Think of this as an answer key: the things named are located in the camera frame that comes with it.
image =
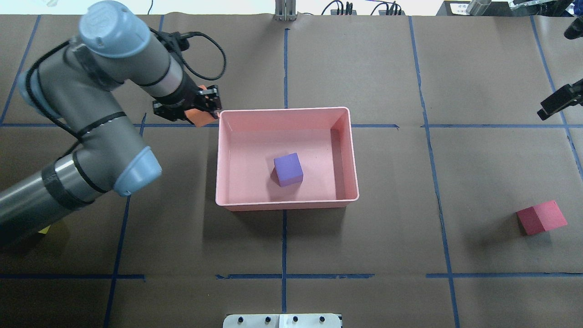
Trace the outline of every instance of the open container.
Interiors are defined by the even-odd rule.
[[[273,159],[295,152],[304,180],[280,187]],[[331,208],[358,197],[348,108],[221,112],[218,205],[230,211]]]

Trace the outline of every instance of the magenta block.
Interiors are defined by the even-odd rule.
[[[554,200],[516,212],[527,235],[567,225],[567,220]]]
[[[297,157],[296,152],[278,157],[273,162],[275,164],[275,171],[278,174],[280,187],[289,186],[290,184],[304,180],[304,172],[301,170],[300,159]]]

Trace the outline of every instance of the purple block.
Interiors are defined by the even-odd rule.
[[[301,170],[297,152],[278,157],[273,162],[275,164],[275,172],[278,174],[280,187],[289,186],[290,184],[304,180],[304,172]]]

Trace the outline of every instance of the work surface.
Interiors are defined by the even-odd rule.
[[[223,46],[225,109],[348,107],[360,199],[220,208],[216,126],[169,124],[126,83],[115,96],[162,177],[131,198],[102,196],[26,253],[0,254],[0,326],[220,327],[232,313],[282,312],[341,313],[344,327],[581,325],[582,108],[536,115],[583,78],[583,40],[562,35],[572,19],[142,18]],[[0,20],[3,190],[74,142],[25,105],[15,79],[79,17]],[[195,70],[220,71],[210,43],[191,45]],[[515,212],[549,200],[568,225],[522,235]]]

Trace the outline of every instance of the light blue cap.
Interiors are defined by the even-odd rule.
[[[36,109],[38,114],[44,116],[44,114],[41,113],[41,111],[39,111],[38,108],[34,105],[32,99],[30,98],[29,93],[26,91],[26,74],[28,74],[29,70],[30,69],[27,69],[18,76],[18,92],[20,92],[22,99],[24,99],[27,104],[31,105],[34,109]],[[61,115],[59,115],[56,111],[54,111],[51,108],[51,106],[47,102],[47,99],[43,95],[43,90],[40,88],[40,84],[38,83],[38,70],[35,70],[32,76],[30,77],[30,89],[34,94],[34,97],[38,100],[38,102],[41,105],[43,105],[43,107],[50,115],[52,115],[55,118],[61,118]]]
[[[127,58],[142,51],[150,29],[117,1],[100,1],[79,21],[81,39],[95,53],[108,58]]]
[[[150,146],[146,146],[120,174],[113,190],[120,196],[129,196],[147,186],[162,174],[162,167]]]

